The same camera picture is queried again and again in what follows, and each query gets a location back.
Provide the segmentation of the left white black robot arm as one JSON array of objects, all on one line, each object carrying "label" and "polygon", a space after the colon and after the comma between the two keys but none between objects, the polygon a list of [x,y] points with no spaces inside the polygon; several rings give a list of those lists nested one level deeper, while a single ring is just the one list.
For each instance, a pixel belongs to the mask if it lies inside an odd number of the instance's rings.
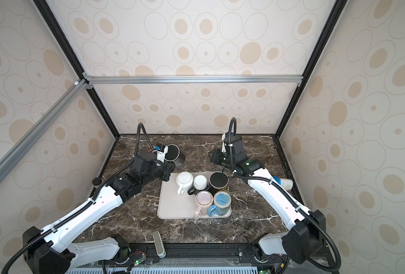
[{"label": "left white black robot arm", "polygon": [[86,243],[83,247],[74,240],[102,216],[118,208],[142,189],[156,181],[167,181],[175,169],[165,156],[169,147],[157,144],[147,152],[139,151],[136,141],[132,160],[109,179],[99,183],[93,195],[65,217],[38,229],[31,227],[23,233],[23,247],[2,269],[9,272],[23,258],[34,274],[65,274],[92,261],[116,258],[124,243],[118,237]]}]

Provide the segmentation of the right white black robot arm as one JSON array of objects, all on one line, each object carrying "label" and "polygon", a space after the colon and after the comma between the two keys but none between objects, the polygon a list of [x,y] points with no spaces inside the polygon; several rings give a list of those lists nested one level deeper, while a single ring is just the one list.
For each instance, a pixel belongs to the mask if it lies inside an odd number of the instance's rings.
[{"label": "right white black robot arm", "polygon": [[[249,243],[256,261],[268,262],[274,255],[283,257],[283,265],[293,261],[308,261],[327,272],[338,272],[342,259],[337,245],[326,232],[326,218],[321,211],[311,211],[293,198],[282,186],[283,180],[272,176],[256,158],[249,158],[242,137],[237,135],[237,121],[230,120],[228,131],[223,135],[222,148],[210,153],[212,163],[229,169],[233,177],[243,180],[256,190],[282,219],[286,233],[266,234]],[[334,255],[334,263],[325,266],[313,259],[317,251],[328,245]]]}]

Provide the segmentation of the white ribbed mug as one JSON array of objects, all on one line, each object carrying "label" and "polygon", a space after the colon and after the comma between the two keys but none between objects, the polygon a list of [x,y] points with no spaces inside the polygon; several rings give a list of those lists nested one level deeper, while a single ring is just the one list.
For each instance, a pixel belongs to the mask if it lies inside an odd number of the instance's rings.
[{"label": "white ribbed mug", "polygon": [[184,171],[176,176],[178,186],[177,194],[184,195],[193,186],[194,177],[190,172]]}]

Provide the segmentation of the black mug white rim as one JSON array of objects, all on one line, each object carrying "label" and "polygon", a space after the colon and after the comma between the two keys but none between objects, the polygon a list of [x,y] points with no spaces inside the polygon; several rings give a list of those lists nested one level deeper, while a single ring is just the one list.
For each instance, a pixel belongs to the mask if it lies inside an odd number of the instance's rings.
[{"label": "black mug white rim", "polygon": [[177,145],[168,145],[167,147],[168,152],[165,154],[165,160],[174,163],[177,167],[183,165],[186,160],[184,151]]}]

